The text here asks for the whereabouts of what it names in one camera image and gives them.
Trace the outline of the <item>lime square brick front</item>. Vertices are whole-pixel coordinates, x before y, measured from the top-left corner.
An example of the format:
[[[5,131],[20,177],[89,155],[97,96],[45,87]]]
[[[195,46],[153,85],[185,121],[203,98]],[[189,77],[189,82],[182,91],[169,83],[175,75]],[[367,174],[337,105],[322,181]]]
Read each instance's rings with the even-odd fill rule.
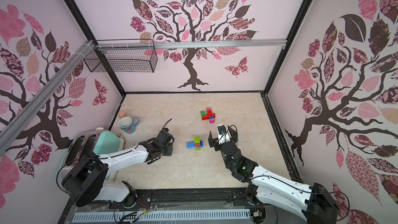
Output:
[[[200,137],[195,137],[195,138],[194,138],[194,143],[195,143],[195,144],[199,144],[200,141],[201,141],[201,140],[200,140]]]

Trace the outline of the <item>light blue long brick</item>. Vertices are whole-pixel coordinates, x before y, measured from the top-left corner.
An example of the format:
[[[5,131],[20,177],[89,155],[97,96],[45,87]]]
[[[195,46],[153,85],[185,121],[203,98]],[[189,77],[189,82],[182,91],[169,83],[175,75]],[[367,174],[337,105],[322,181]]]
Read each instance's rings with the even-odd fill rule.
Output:
[[[193,148],[195,148],[195,142],[194,142],[194,141],[187,142],[187,143],[186,143],[186,148],[187,148],[187,149],[193,149]]]

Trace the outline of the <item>red long brick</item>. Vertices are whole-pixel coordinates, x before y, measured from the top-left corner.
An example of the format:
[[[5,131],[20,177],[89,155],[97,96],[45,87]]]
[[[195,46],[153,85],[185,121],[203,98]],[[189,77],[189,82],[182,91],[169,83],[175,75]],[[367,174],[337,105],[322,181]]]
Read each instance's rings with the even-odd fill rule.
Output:
[[[215,119],[215,114],[207,114],[202,116],[202,120]]]

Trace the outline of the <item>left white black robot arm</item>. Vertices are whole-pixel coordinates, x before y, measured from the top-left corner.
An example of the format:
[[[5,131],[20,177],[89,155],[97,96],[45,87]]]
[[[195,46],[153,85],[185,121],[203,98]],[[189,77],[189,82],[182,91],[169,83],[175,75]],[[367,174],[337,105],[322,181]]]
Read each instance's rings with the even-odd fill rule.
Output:
[[[140,142],[133,148],[103,155],[91,151],[59,169],[57,186],[77,207],[95,201],[113,201],[132,207],[138,196],[131,184],[125,180],[120,183],[107,181],[106,178],[132,165],[150,165],[164,156],[171,156],[174,141],[169,129],[163,127],[157,137]]]

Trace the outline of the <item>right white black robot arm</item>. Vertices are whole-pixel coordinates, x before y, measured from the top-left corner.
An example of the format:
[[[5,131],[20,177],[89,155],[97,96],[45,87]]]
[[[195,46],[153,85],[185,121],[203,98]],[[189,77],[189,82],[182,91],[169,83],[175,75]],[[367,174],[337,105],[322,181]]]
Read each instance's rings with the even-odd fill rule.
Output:
[[[339,206],[323,185],[299,183],[267,170],[241,154],[237,131],[224,125],[217,129],[217,137],[210,135],[208,144],[221,152],[231,175],[248,184],[246,198],[251,204],[273,205],[309,224],[337,223]]]

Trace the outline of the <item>blue floral mug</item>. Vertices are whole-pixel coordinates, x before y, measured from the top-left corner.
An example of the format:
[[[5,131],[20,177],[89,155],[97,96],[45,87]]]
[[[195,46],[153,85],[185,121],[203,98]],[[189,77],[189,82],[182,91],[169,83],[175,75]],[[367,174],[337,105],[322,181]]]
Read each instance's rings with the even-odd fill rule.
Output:
[[[139,118],[132,119],[131,117],[123,117],[118,121],[119,128],[127,134],[132,134],[136,131],[136,126],[140,123]]]

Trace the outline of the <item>small pink cup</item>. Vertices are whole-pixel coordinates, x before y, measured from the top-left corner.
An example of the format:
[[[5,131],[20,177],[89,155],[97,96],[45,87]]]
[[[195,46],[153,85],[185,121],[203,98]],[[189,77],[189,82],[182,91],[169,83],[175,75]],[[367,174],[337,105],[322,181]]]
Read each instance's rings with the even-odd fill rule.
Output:
[[[120,112],[118,113],[118,117],[119,117],[120,119],[122,119],[122,118],[124,118],[124,117],[127,117],[127,113],[126,113],[125,111],[120,111]]]

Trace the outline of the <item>mint chrome toaster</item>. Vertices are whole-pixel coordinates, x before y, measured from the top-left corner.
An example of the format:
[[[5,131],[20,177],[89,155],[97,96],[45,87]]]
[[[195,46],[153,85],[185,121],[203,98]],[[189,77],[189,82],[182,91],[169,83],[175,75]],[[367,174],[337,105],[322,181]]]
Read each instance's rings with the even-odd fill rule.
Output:
[[[122,134],[114,134],[104,128],[77,134],[64,156],[58,181],[61,181],[78,160],[85,157],[86,154],[90,152],[94,152],[96,155],[115,153],[124,150],[124,145],[125,139]]]

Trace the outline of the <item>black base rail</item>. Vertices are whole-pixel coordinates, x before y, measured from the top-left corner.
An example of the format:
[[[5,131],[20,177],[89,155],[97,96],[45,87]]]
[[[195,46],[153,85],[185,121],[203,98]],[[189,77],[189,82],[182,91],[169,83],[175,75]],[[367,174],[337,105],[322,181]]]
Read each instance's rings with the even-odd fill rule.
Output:
[[[165,189],[165,190],[135,190],[126,186],[127,196],[121,200],[111,197],[94,196],[94,191],[67,191],[76,206],[82,207],[99,202],[110,202],[116,207],[148,208],[150,203],[204,203],[204,202],[232,202],[237,206],[263,204],[259,197],[258,186],[249,184],[247,188],[214,188],[214,189]]]

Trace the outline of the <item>aluminium frame rail back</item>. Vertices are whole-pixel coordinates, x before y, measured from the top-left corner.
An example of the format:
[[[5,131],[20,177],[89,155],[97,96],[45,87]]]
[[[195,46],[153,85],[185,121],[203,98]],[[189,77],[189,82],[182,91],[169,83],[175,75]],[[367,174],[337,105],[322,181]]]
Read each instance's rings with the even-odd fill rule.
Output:
[[[218,48],[218,47],[259,47],[259,46],[285,46],[286,39],[251,39],[251,40],[228,40],[228,41],[181,41],[181,42],[154,42],[147,43],[99,43],[98,49],[116,48]]]

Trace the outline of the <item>aluminium frame rail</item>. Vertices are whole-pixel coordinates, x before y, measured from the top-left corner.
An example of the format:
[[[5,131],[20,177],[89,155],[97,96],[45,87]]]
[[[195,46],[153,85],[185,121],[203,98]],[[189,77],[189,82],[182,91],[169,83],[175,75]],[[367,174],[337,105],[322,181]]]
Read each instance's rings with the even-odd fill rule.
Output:
[[[98,49],[116,48],[218,48],[218,47],[259,47],[259,46],[285,46],[286,39],[251,39],[251,40],[228,40],[228,41],[181,41],[181,42],[154,42],[147,43],[99,43]]]
[[[61,69],[41,88],[22,111],[8,124],[1,133],[1,154],[17,139],[26,125],[36,116],[47,100],[55,93],[58,87],[66,80],[74,68],[94,50],[95,44],[87,40],[82,44]]]

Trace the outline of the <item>aluminium frame rail left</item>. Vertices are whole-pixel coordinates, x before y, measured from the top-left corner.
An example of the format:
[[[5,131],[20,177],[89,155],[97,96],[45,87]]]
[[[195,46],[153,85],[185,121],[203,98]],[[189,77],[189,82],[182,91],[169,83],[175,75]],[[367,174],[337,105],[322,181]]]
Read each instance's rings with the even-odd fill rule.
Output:
[[[87,40],[82,44],[61,69],[41,88],[22,111],[8,124],[1,133],[1,154],[17,139],[26,125],[36,116],[47,100],[55,93],[58,87],[66,80],[74,68],[94,50],[95,44]]]

